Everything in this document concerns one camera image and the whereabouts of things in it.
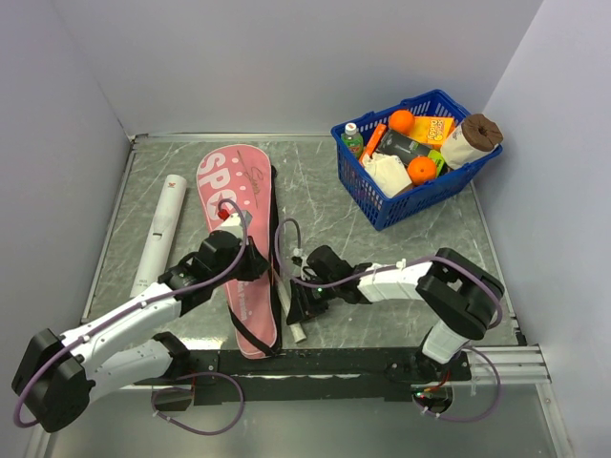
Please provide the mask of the pink badminton racket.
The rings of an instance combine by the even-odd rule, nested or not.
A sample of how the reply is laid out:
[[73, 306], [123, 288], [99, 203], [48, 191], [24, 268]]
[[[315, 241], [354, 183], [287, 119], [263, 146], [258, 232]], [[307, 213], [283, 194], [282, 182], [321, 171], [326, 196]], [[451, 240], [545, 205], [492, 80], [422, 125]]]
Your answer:
[[[290, 309], [290, 297], [283, 282], [281, 280], [276, 280], [276, 283], [284, 315], [286, 318], [288, 318], [288, 313]], [[296, 344], [302, 343], [306, 340], [306, 334], [299, 323], [290, 324], [288, 327]]]

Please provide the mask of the white shuttlecock tube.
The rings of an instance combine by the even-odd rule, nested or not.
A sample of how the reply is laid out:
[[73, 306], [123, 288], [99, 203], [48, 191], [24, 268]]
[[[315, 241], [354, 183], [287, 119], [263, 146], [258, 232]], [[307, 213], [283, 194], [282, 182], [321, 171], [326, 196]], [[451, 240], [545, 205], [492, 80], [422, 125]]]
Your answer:
[[186, 189], [184, 177], [166, 177], [131, 288], [131, 298], [144, 292], [165, 271]]

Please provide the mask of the blue plastic basket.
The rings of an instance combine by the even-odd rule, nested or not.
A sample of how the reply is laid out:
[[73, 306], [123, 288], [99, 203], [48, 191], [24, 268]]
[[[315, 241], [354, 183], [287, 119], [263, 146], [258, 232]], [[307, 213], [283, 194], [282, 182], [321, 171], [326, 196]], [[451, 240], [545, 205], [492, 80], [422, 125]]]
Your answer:
[[[461, 121], [469, 114], [469, 111], [449, 94], [434, 89], [406, 98], [382, 111], [363, 114], [352, 122], [356, 124], [362, 137], [368, 140], [377, 125], [386, 122], [390, 115], [399, 109], [407, 109], [415, 115], [449, 115], [455, 121]], [[401, 195], [388, 198], [349, 151], [341, 138], [344, 131], [344, 122], [330, 129], [337, 144], [338, 178], [373, 228], [378, 231], [460, 193], [491, 159], [503, 151], [501, 146], [497, 146], [486, 156], [467, 163], [458, 170], [449, 171]]]

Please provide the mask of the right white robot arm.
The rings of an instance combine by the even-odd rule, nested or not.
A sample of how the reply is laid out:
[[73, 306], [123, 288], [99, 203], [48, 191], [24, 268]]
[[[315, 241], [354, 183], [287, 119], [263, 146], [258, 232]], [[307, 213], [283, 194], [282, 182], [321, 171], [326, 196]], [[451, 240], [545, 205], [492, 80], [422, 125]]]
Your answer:
[[351, 304], [425, 302], [438, 317], [416, 358], [418, 372], [428, 380], [441, 378], [454, 355], [468, 342], [482, 340], [501, 321], [505, 286], [451, 248], [395, 264], [351, 265], [322, 245], [292, 261], [302, 267], [302, 276], [290, 280], [288, 325], [326, 312], [334, 299]]

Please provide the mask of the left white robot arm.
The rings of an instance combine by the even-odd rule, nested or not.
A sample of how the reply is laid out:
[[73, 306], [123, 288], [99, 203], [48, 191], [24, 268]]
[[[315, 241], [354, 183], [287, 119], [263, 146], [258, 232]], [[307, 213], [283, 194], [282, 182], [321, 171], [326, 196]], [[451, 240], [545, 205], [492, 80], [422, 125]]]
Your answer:
[[102, 317], [60, 335], [49, 328], [29, 341], [11, 382], [13, 421], [57, 432], [93, 402], [143, 380], [175, 384], [189, 369], [189, 351], [169, 332], [132, 347], [141, 334], [208, 302], [230, 281], [257, 281], [270, 264], [252, 237], [217, 230], [143, 293]]

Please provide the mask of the white cloth bag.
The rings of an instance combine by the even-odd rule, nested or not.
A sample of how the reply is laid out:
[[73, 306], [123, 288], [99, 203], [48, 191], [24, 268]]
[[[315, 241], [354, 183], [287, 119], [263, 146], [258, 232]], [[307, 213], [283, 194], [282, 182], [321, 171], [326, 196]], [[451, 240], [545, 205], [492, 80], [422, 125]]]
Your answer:
[[387, 198], [399, 196], [412, 187], [407, 168], [398, 156], [373, 153], [365, 156], [362, 165]]

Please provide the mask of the green drink bottle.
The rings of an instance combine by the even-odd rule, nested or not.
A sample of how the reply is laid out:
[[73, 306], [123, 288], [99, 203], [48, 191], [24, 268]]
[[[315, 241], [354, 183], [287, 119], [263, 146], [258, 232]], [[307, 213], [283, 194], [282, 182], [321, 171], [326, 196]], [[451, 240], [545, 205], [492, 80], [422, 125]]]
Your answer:
[[358, 126], [353, 122], [347, 123], [344, 126], [344, 131], [341, 134], [341, 138], [350, 153], [356, 159], [359, 159], [364, 151], [364, 139], [358, 129]]

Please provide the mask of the orange slim box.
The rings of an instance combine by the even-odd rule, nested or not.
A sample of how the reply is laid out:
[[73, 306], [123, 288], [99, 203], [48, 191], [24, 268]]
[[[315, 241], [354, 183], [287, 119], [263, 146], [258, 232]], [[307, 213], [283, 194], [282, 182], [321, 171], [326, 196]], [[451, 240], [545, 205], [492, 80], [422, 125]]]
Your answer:
[[367, 145], [364, 148], [363, 153], [361, 154], [359, 158], [359, 162], [361, 164], [364, 164], [367, 159], [371, 158], [372, 154], [375, 152], [376, 148], [378, 147], [381, 139], [385, 135], [387, 129], [388, 129], [388, 126], [384, 123], [380, 123], [376, 126], [376, 128], [374, 129], [373, 133], [371, 134], [369, 138]]

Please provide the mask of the orange fruit front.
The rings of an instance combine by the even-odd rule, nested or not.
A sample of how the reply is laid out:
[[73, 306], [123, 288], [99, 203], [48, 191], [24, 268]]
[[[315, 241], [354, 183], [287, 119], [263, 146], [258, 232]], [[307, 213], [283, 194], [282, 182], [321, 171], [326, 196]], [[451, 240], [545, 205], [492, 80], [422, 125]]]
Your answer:
[[407, 173], [411, 183], [414, 186], [420, 186], [436, 178], [437, 167], [435, 162], [429, 157], [418, 156], [409, 163]]

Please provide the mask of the orange fruit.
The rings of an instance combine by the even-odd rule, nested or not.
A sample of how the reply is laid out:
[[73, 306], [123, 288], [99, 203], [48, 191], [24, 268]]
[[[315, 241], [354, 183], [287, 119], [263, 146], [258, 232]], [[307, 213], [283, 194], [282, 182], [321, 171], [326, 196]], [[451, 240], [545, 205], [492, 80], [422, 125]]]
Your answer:
[[389, 116], [388, 127], [402, 135], [409, 135], [415, 124], [415, 116], [409, 110], [397, 110]]
[[435, 162], [429, 157], [418, 156], [409, 163], [407, 173], [411, 183], [414, 186], [420, 186], [436, 178], [437, 167]]

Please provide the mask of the black packet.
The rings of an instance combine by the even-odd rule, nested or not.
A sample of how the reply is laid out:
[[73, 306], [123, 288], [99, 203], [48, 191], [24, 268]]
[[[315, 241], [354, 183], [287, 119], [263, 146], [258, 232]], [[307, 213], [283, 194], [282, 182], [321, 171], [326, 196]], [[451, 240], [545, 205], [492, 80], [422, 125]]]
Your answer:
[[394, 130], [387, 130], [376, 148], [377, 153], [386, 156], [397, 156], [406, 165], [418, 156], [427, 156], [430, 150], [429, 146], [421, 144]]

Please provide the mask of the lime green packet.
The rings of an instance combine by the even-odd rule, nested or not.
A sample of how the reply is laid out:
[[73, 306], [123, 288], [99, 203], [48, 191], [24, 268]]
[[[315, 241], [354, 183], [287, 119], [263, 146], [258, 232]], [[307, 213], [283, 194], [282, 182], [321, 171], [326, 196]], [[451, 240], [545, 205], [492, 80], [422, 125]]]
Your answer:
[[435, 149], [429, 150], [428, 158], [435, 164], [437, 177], [443, 176], [448, 172], [448, 165], [439, 151]]

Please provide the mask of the orange fruit back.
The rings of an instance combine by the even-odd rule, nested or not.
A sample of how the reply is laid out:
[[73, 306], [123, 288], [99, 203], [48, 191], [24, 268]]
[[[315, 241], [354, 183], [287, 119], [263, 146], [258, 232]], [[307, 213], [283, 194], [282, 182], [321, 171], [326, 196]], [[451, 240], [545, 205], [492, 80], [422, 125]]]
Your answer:
[[388, 127], [402, 135], [409, 135], [415, 124], [415, 116], [409, 110], [397, 110], [389, 116]]

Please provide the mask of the yellow orange snack box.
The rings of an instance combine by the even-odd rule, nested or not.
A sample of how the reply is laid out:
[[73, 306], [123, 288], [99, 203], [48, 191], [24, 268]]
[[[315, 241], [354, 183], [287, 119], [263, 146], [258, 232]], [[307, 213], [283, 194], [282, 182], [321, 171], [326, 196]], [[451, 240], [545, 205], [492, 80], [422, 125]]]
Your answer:
[[420, 144], [439, 150], [455, 129], [455, 120], [450, 116], [416, 116], [408, 137]]

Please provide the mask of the brown paper roll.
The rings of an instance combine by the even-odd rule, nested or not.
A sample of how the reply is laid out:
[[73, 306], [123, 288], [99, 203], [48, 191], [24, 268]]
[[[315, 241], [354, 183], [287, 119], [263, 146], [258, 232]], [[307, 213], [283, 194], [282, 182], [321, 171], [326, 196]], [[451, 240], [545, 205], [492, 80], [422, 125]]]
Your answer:
[[495, 122], [484, 114], [470, 114], [446, 138], [440, 153], [451, 169], [459, 169], [492, 152], [504, 139]]

